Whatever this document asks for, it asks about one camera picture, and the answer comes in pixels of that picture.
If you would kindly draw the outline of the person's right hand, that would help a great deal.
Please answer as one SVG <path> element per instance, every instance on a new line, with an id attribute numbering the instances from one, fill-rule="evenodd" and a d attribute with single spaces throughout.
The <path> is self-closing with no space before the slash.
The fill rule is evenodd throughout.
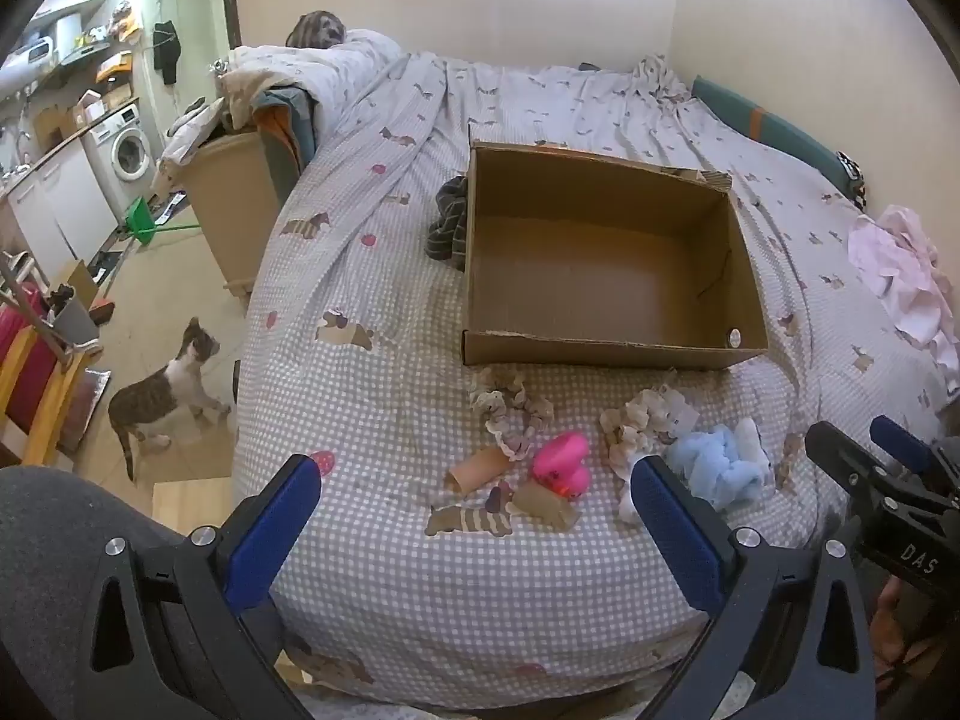
<path id="1" fill-rule="evenodd" d="M 900 671 L 913 678 L 928 678 L 942 655 L 944 640 L 931 637 L 907 644 L 907 634 L 895 619 L 901 590 L 903 582 L 900 578 L 890 577 L 877 597 L 869 626 L 875 672 L 878 679 L 893 678 Z"/>

